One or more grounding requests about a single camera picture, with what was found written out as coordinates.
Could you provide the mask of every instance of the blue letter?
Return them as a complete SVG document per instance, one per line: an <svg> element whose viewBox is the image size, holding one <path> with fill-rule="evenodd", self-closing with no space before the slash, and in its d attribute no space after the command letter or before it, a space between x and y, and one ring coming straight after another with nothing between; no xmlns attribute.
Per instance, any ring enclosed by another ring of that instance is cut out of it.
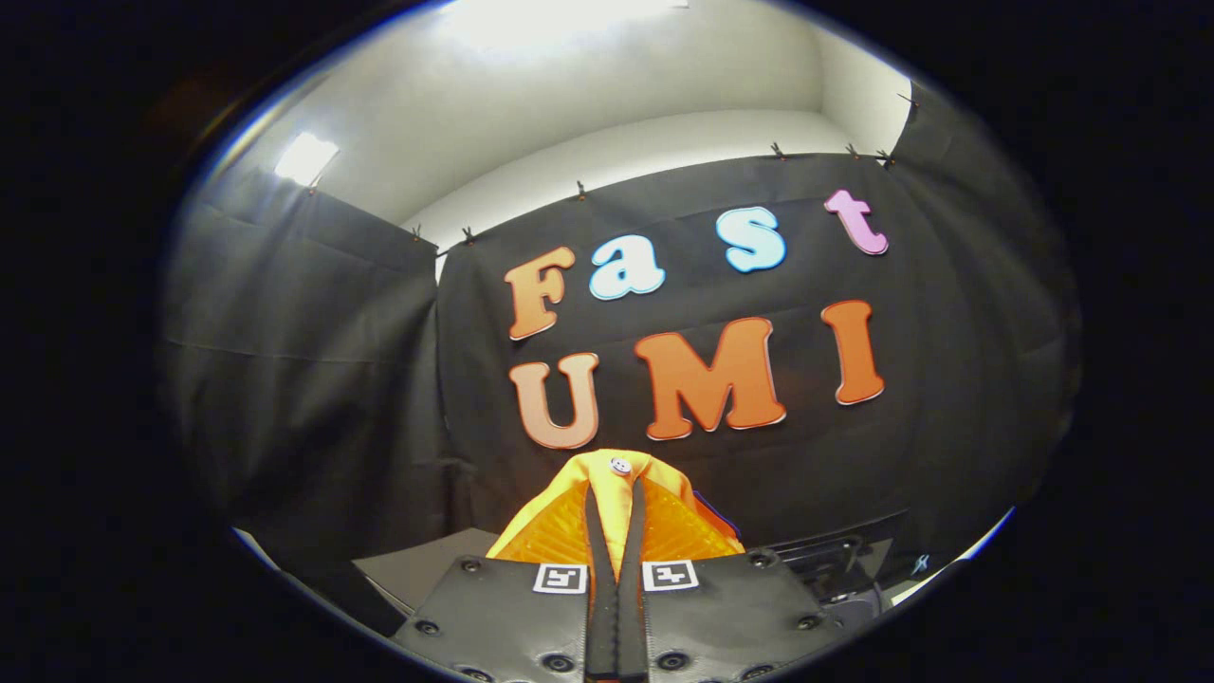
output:
<svg viewBox="0 0 1214 683"><path fill-rule="evenodd" d="M607 262L619 254L619 258ZM666 271L658 267L653 243L640 234L625 234L595 249L590 262L602 266L590 275L590 292L609 301L629 291L648 294L666 279Z"/></svg>
<svg viewBox="0 0 1214 683"><path fill-rule="evenodd" d="M716 235L733 244L725 250L725 260L742 272L778 266L785 251L778 226L776 216L762 206L725 211L716 218Z"/></svg>

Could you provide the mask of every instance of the letter m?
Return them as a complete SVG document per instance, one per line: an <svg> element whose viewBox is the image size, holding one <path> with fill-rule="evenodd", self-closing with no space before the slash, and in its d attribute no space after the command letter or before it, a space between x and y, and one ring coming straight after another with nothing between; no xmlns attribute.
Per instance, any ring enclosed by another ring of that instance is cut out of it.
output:
<svg viewBox="0 0 1214 683"><path fill-rule="evenodd" d="M705 432L721 425L725 404L733 393L733 410L726 422L733 429L775 425L788 415L776 400L767 357L771 320L761 317L736 319L725 325L713 368L707 368L675 331L646 336L636 343L636 355L649 365L653 382L654 421L646 433L665 442L691 434L680 399Z"/></svg>

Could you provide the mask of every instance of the white wall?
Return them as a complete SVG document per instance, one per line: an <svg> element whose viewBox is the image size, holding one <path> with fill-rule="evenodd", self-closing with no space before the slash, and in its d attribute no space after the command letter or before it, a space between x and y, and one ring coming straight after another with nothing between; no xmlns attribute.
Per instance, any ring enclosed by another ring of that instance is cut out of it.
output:
<svg viewBox="0 0 1214 683"><path fill-rule="evenodd" d="M727 110L677 114L574 137L489 171L404 222L421 223L439 250L528 211L586 190L669 169L772 154L844 152L847 135L812 112Z"/></svg>
<svg viewBox="0 0 1214 683"><path fill-rule="evenodd" d="M906 124L910 81L858 46L815 27L822 84L821 112L731 109L676 114L617 125L534 152L477 177L421 209L402 227L446 250L464 238L522 214L641 175L693 164L771 154L863 154L894 149ZM438 272L442 272L442 261Z"/></svg>
<svg viewBox="0 0 1214 683"><path fill-rule="evenodd" d="M822 59L822 114L843 129L856 150L891 152L910 102L910 79L858 46L817 28Z"/></svg>

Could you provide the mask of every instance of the pink letter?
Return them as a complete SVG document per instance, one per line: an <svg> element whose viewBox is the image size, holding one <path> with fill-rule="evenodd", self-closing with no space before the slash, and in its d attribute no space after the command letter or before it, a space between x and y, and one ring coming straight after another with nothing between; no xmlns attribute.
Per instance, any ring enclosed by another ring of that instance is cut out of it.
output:
<svg viewBox="0 0 1214 683"><path fill-rule="evenodd" d="M890 247L890 240L884 234L877 234L868 227L868 221L864 220L864 214L869 212L868 204L852 199L846 189L832 194L826 206L832 214L839 214L847 237L851 237L851 243L860 246L861 251L875 256Z"/></svg>

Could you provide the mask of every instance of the screw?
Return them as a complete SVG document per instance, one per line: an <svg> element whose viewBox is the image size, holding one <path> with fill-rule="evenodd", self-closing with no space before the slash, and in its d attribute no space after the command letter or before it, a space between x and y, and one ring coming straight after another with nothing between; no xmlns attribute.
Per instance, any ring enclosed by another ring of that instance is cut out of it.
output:
<svg viewBox="0 0 1214 683"><path fill-rule="evenodd" d="M544 658L544 666L551 668L552 671L563 673L566 671L573 671L573 660L565 655L549 655Z"/></svg>
<svg viewBox="0 0 1214 683"><path fill-rule="evenodd" d="M687 666L687 655L682 653L669 653L662 655L658 660L658 666L666 671L679 671L680 668Z"/></svg>
<svg viewBox="0 0 1214 683"><path fill-rule="evenodd" d="M766 665L766 664L762 665L762 666L756 666L756 667L751 668L750 671L743 673L742 675L742 679L743 681L750 681L751 678L754 678L756 676L762 676L764 673L767 673L772 668L775 668L775 667L770 666L770 665Z"/></svg>

